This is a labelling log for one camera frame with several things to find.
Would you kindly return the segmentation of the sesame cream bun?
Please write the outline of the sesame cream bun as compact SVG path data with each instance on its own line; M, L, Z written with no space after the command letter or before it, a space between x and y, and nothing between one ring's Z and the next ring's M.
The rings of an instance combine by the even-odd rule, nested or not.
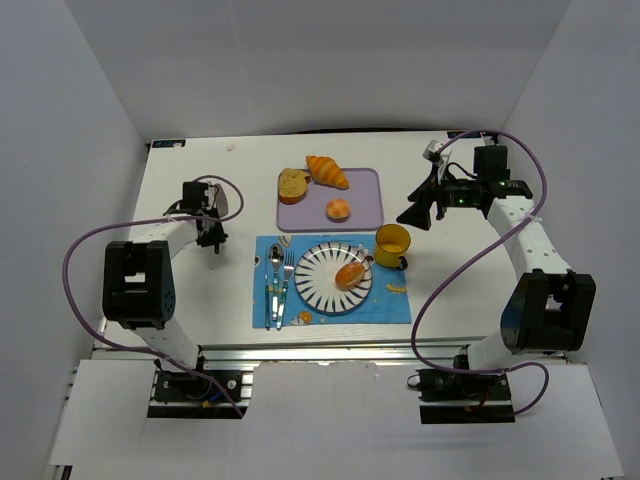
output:
M334 278L335 284L342 290L355 287L364 277L367 269L362 262L354 261L341 267Z

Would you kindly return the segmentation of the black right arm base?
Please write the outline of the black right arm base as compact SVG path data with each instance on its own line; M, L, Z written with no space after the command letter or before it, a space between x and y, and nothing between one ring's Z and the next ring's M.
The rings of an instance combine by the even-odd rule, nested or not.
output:
M407 387L419 394L423 425L515 422L511 390L505 375L454 374L421 369L408 377Z

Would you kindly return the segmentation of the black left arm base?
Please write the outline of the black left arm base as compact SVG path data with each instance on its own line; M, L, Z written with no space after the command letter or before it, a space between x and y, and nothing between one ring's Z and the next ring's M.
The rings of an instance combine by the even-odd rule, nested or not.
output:
M210 385L206 379L183 372L157 371L147 409L151 419L232 419L238 420L235 408L223 391L242 413L248 407L248 395L244 393L244 373L241 370L210 370L221 386Z

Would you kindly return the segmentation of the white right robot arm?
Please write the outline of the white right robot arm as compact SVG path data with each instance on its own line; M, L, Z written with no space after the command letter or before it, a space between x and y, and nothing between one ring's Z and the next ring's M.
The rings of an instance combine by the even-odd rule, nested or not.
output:
M464 347L455 369L493 374L527 360L579 350L595 281L576 272L555 249L537 218L538 201L524 181L510 176L507 148L476 148L469 179L450 172L442 143L431 141L423 155L431 171L409 195L410 206L397 222L427 231L451 208L477 209L497 232L518 278L498 330Z

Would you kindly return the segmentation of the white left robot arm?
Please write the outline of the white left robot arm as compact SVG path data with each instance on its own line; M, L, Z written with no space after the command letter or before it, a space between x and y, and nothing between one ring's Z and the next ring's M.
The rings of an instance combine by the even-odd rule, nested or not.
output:
M219 219L228 214L222 186L210 180L185 182L182 199L163 220L105 250L102 307L105 317L134 332L147 346L189 368L197 367L200 347L176 319L172 260L195 244L211 255L226 242Z

